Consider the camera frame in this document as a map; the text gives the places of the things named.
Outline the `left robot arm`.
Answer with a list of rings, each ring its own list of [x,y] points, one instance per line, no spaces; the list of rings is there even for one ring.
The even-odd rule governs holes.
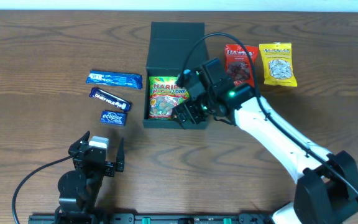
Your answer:
[[[95,203],[105,177],[124,171],[124,140],[120,140],[116,160],[106,160],[109,139],[86,132],[68,149],[74,169],[58,181],[60,208],[55,223],[109,223],[109,217]]]

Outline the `Haribo Worms Zourr bag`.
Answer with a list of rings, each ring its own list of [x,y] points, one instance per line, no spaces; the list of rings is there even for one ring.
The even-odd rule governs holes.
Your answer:
[[[172,110],[189,98],[186,89],[177,85],[177,77],[149,77],[149,118],[171,119]]]

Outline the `blue wafer snack wrapper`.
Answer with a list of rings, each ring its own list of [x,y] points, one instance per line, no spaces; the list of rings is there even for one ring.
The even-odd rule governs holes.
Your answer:
[[[86,84],[123,86],[141,90],[142,76],[136,73],[118,73],[90,70]]]

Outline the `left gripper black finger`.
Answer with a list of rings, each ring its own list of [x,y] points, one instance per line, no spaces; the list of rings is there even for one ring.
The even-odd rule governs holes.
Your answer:
[[[88,139],[90,137],[90,131],[84,133],[79,140],[75,141],[68,149],[68,153],[77,153],[80,151],[81,147],[85,144],[88,144]]]
[[[124,167],[125,167],[124,138],[122,138],[116,155],[116,171],[124,172]]]

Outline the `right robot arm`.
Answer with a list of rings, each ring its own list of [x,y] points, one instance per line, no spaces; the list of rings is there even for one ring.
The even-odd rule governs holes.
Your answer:
[[[345,151],[333,154],[302,135],[249,84],[236,86],[218,59],[182,71],[177,85],[190,97],[172,112],[180,124],[208,116],[235,125],[261,143],[296,184],[292,202],[270,223],[343,223],[358,212],[358,169]]]

